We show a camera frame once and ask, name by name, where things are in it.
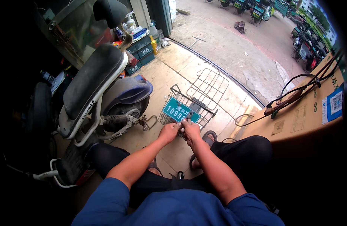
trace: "pavement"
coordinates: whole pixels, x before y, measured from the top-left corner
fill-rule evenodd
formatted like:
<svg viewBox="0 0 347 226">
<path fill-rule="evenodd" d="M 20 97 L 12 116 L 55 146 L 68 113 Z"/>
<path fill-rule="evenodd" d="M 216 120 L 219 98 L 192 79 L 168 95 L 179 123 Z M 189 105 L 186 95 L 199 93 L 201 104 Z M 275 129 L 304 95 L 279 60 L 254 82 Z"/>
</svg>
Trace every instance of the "pavement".
<svg viewBox="0 0 347 226">
<path fill-rule="evenodd" d="M 290 33 L 295 24 L 279 12 L 257 28 L 249 23 L 249 11 L 243 17 L 235 15 L 232 4 L 228 10 L 219 8 L 220 2 L 215 0 L 212 4 L 176 0 L 176 5 L 190 15 L 176 15 L 171 38 L 186 46 L 196 40 L 192 36 L 204 39 L 206 42 L 198 41 L 191 49 L 221 66 L 264 104 L 275 99 L 290 78 L 304 73 L 291 57 L 294 48 Z M 234 28 L 241 20 L 245 22 L 245 34 Z M 290 87 L 300 82 L 294 79 Z"/>
</svg>

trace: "blue shirt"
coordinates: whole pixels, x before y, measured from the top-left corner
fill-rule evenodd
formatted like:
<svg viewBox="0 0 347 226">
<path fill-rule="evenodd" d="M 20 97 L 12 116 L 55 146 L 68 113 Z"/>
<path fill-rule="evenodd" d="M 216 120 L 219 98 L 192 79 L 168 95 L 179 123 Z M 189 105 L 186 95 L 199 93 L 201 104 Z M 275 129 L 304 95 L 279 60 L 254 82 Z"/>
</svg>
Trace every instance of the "blue shirt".
<svg viewBox="0 0 347 226">
<path fill-rule="evenodd" d="M 251 193 L 223 207 L 216 196 L 203 191 L 154 192 L 128 215 L 129 197 L 120 180 L 104 179 L 72 225 L 284 225 Z"/>
</svg>

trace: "blue fender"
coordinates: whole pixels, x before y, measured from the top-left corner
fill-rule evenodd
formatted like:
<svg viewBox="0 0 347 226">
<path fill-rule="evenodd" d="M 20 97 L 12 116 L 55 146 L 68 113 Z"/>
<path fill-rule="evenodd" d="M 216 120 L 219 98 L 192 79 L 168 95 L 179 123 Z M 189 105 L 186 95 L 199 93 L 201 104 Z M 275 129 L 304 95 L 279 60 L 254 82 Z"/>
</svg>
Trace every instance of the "blue fender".
<svg viewBox="0 0 347 226">
<path fill-rule="evenodd" d="M 107 115 L 116 104 L 128 105 L 140 102 L 152 91 L 152 84 L 142 75 L 119 79 L 103 93 L 101 115 Z"/>
</svg>

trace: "scooter seat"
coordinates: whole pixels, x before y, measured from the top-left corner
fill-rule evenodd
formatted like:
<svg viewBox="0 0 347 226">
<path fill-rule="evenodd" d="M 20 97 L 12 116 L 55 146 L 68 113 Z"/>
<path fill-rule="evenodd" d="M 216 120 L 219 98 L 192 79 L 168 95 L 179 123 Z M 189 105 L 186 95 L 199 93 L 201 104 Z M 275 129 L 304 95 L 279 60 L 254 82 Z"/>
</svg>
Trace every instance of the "scooter seat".
<svg viewBox="0 0 347 226">
<path fill-rule="evenodd" d="M 121 65 L 124 54 L 109 43 L 101 44 L 85 62 L 63 95 L 65 112 L 79 117 L 95 94 Z"/>
</svg>

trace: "wire basket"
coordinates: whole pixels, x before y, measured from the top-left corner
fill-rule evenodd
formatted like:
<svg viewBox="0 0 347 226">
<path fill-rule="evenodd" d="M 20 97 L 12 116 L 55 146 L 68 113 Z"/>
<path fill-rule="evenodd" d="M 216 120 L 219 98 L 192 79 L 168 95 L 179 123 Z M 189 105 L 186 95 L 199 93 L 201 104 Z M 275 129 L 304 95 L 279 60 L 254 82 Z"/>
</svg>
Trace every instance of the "wire basket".
<svg viewBox="0 0 347 226">
<path fill-rule="evenodd" d="M 200 115 L 200 118 L 197 121 L 197 124 L 200 126 L 200 130 L 202 130 L 207 125 L 207 123 L 216 115 L 218 110 L 212 112 L 210 109 L 206 107 L 204 103 L 202 103 L 198 99 L 186 96 L 181 92 L 177 84 L 173 85 L 170 89 L 171 93 L 166 98 L 165 105 L 163 106 L 162 110 L 166 107 L 171 97 L 175 98 L 176 100 L 180 101 L 181 103 L 188 106 L 190 109 L 192 109 Z M 163 111 L 160 113 L 158 121 L 163 125 L 167 123 L 176 122 Z"/>
<path fill-rule="evenodd" d="M 215 110 L 226 89 L 229 81 L 220 75 L 205 68 L 195 82 L 187 90 L 187 96 L 202 102 L 209 110 Z"/>
</svg>

